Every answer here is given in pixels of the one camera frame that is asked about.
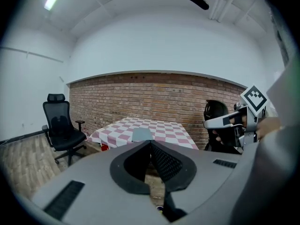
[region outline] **floor baseboard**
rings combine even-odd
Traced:
[[[33,137],[33,136],[36,136],[36,135],[39,135],[39,134],[42,134],[42,133],[44,133],[44,132],[41,130],[41,131],[37,131],[37,132],[34,132],[34,133],[29,133],[29,134],[25,134],[25,135],[18,136],[18,137],[13,137],[13,138],[10,138],[7,142],[5,142],[7,139],[3,140],[3,141],[0,141],[0,144],[12,143],[12,142],[19,141],[21,139],[28,138],[28,137]]]

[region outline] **red and white checkered tablecloth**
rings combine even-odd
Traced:
[[[198,149],[180,123],[130,117],[98,129],[89,136],[87,141],[102,143],[111,148],[116,148],[132,143],[134,128],[149,128],[153,139],[157,141],[165,141],[187,148]]]

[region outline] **red object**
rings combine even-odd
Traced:
[[[101,150],[102,150],[102,151],[108,150],[108,146],[105,145],[105,144],[101,144]]]

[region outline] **office chair armrest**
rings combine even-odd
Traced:
[[[75,122],[78,123],[79,132],[81,132],[81,125],[82,125],[83,123],[85,123],[85,121],[77,120],[77,121],[75,121]]]
[[[51,143],[51,141],[50,141],[49,135],[48,135],[48,132],[49,132],[48,126],[47,126],[47,125],[43,125],[43,126],[42,126],[42,130],[43,130],[43,132],[44,132],[45,135],[46,135],[46,138],[47,138],[47,141],[48,141],[50,147],[53,147],[53,146],[52,146],[52,143]]]

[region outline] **brick wall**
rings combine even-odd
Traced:
[[[225,102],[230,112],[245,89],[193,75],[138,73],[86,79],[70,86],[70,114],[90,134],[127,116],[178,122],[203,149],[206,99]]]

